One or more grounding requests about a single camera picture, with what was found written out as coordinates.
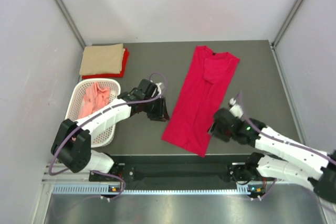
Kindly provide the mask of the crimson t shirt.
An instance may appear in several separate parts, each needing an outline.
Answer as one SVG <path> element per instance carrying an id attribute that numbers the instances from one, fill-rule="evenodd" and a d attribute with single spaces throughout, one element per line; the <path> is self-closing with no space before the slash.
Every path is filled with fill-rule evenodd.
<path id="1" fill-rule="evenodd" d="M 197 46 L 172 117 L 162 140 L 204 157 L 208 129 L 219 109 L 240 59 L 229 52 Z"/>

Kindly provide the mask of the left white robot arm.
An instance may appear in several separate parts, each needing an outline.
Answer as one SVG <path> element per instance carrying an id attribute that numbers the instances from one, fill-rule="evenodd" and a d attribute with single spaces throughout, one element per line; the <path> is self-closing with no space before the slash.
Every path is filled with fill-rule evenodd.
<path id="1" fill-rule="evenodd" d="M 92 149 L 92 141 L 107 129 L 135 114 L 144 112 L 152 121 L 167 121 L 165 97 L 159 92 L 148 96 L 137 90 L 121 93 L 107 106 L 76 121 L 64 120 L 56 134 L 51 153 L 73 173 L 95 171 L 114 180 L 119 168 L 112 157 Z"/>

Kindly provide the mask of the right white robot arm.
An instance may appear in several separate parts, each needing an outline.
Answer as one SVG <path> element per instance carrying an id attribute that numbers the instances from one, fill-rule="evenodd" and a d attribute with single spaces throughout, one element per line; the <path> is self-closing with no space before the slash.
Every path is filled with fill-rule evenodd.
<path id="1" fill-rule="evenodd" d="M 257 149 L 245 162 L 245 174 L 285 180 L 335 203 L 335 152 L 312 149 L 281 135 L 267 124 L 241 112 L 221 108 L 213 116 L 209 133 L 225 142 L 236 141 Z"/>

